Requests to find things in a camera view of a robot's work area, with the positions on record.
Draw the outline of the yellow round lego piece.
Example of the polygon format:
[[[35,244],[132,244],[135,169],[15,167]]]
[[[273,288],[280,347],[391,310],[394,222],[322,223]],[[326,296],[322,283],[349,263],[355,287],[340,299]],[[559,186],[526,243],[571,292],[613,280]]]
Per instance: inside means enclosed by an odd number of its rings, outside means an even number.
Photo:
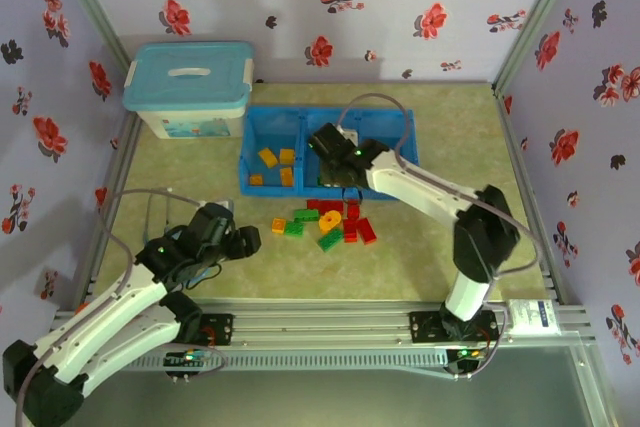
[[[323,235],[338,227],[342,221],[342,214],[337,210],[330,210],[321,215],[318,226]]]

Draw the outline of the blue three-compartment bin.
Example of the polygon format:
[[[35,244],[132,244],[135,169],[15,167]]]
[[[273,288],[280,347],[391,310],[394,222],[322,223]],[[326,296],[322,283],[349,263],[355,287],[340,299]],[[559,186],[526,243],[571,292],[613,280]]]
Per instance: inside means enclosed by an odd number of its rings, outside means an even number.
[[[340,108],[252,106],[249,108],[244,125],[242,149],[238,163],[240,191],[246,196],[305,199],[356,199],[354,188],[341,190],[339,187],[318,186],[320,166],[318,156],[307,145],[308,138],[324,124],[340,120]],[[405,130],[403,114],[396,108],[373,109],[352,108],[341,119],[341,126],[354,129],[360,140],[376,139],[393,148]],[[279,154],[282,148],[295,150],[292,166],[294,186],[281,185],[280,165],[267,168],[258,156],[263,148]],[[263,186],[250,186],[249,176],[263,176]]]

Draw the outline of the small circuit board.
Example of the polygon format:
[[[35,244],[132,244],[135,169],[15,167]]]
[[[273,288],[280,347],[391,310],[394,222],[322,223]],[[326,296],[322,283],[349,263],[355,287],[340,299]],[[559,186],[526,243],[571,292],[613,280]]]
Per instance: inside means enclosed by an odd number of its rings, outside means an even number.
[[[471,374],[479,369],[488,354],[488,348],[447,349],[445,370],[453,375]]]
[[[201,349],[167,352],[163,359],[164,367],[202,368],[209,358],[209,353]]]

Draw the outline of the light blue lidded storage box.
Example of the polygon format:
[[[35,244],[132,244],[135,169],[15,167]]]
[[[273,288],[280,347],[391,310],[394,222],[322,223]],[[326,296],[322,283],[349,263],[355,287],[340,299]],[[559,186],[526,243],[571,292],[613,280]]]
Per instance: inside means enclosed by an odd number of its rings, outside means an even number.
[[[248,42],[149,43],[130,64],[123,105],[160,139],[240,137],[253,71]]]

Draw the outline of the white labelled packet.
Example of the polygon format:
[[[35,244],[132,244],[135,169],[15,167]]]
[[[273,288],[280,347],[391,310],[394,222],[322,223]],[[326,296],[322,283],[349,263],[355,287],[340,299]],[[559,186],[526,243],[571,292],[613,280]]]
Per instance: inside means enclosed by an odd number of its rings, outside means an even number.
[[[507,303],[510,333],[516,336],[549,336],[560,333],[550,300],[512,299]]]

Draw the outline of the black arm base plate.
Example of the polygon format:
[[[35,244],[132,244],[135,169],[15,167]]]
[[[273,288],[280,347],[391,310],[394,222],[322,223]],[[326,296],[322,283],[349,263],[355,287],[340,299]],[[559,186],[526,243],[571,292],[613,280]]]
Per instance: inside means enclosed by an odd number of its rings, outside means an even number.
[[[234,315],[230,313],[203,314],[198,330],[200,345],[229,346],[234,330]]]
[[[461,321],[444,310],[414,311],[408,314],[408,319],[414,344],[492,342],[500,334],[491,310],[481,310],[469,321]]]

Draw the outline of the long aluminium mounting rail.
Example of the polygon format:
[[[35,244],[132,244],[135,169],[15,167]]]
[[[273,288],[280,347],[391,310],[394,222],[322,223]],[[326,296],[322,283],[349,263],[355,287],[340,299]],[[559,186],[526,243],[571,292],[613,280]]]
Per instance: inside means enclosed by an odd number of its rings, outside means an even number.
[[[412,312],[439,310],[439,303],[415,301],[330,301],[278,299],[196,299],[207,314],[234,316],[227,350],[409,349]],[[559,333],[514,332],[511,314],[500,346],[595,345],[586,309],[552,303]]]

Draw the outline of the aluminium side rail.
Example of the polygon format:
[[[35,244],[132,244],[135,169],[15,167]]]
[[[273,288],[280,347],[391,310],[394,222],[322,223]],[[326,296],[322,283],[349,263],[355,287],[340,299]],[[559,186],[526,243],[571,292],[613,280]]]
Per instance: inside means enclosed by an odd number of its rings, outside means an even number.
[[[119,147],[109,170],[106,187],[107,195],[124,189],[141,129],[141,121],[135,114],[128,114],[124,130],[119,137]],[[80,301],[91,298],[94,285],[109,243],[108,233],[112,228],[118,210],[118,202],[107,198],[96,213],[96,227],[91,237],[88,258],[80,282]]]
[[[519,194],[522,200],[529,230],[537,239],[538,247],[536,255],[542,275],[549,280],[550,286],[546,290],[559,305],[569,305],[571,297],[566,290],[563,278],[557,270],[553,248],[549,245],[547,232],[542,221],[533,185],[526,170],[523,151],[521,150],[517,136],[511,126],[509,114],[504,106],[504,96],[499,90],[492,91],[498,109],[498,115],[505,136],[507,150],[514,169]]]

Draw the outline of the aluminium frame post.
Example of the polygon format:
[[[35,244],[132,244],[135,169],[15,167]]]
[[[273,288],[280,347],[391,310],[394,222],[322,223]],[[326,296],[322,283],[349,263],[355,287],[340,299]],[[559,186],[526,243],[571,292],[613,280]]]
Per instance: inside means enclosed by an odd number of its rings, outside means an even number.
[[[518,34],[513,46],[510,48],[496,78],[492,83],[494,96],[503,95],[514,76],[521,67],[526,54],[533,45],[547,17],[557,0],[535,0],[527,14],[521,32]]]

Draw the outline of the aluminium frame bar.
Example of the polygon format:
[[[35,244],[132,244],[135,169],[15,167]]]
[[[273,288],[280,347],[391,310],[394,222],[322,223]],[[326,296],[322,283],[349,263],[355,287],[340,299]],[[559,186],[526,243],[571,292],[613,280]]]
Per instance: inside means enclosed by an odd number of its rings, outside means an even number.
[[[592,427],[620,427],[613,391],[595,345],[570,347],[586,411]]]

